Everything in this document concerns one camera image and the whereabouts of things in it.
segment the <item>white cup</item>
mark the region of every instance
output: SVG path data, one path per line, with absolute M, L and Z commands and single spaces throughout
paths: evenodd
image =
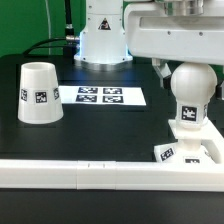
M 19 120 L 46 124 L 63 117 L 55 66 L 32 62 L 21 67 Z

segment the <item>paper sheet with markers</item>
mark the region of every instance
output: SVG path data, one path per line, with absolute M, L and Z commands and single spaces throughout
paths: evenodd
M 146 106 L 139 87 L 59 86 L 64 104 L 119 104 Z

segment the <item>black table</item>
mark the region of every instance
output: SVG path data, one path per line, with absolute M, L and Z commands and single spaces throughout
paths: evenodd
M 31 61 L 55 64 L 59 85 L 141 87 L 147 106 L 66 104 L 60 121 L 25 124 L 17 119 L 20 67 Z M 96 72 L 75 68 L 62 56 L 8 55 L 0 59 L 0 86 L 1 159 L 151 162 L 155 145 L 175 141 L 168 126 L 175 98 L 159 87 L 147 60 Z M 213 98 L 208 116 L 222 134 L 223 110 L 223 102 Z M 0 224 L 221 224 L 223 211 L 219 192 L 0 190 Z

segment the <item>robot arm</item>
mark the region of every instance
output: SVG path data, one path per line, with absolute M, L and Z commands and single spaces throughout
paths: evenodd
M 171 78 L 177 113 L 169 124 L 178 141 L 155 147 L 158 162 L 224 161 L 224 139 L 207 118 L 217 84 L 207 64 L 224 65 L 223 9 L 220 0 L 156 0 L 126 8 L 126 41 L 134 56 L 152 58 L 161 80 L 170 75 L 166 60 L 185 62 Z
M 164 59 L 223 66 L 223 8 L 219 0 L 135 1 L 124 16 L 129 50 L 152 58 L 162 87 L 171 75 Z

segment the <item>green wall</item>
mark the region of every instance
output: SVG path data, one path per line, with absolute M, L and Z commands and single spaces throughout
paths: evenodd
M 64 0 L 48 0 L 52 37 L 64 36 Z M 85 25 L 85 0 L 71 0 L 73 25 L 78 34 Z M 0 56 L 21 53 L 48 39 L 45 0 L 0 0 Z

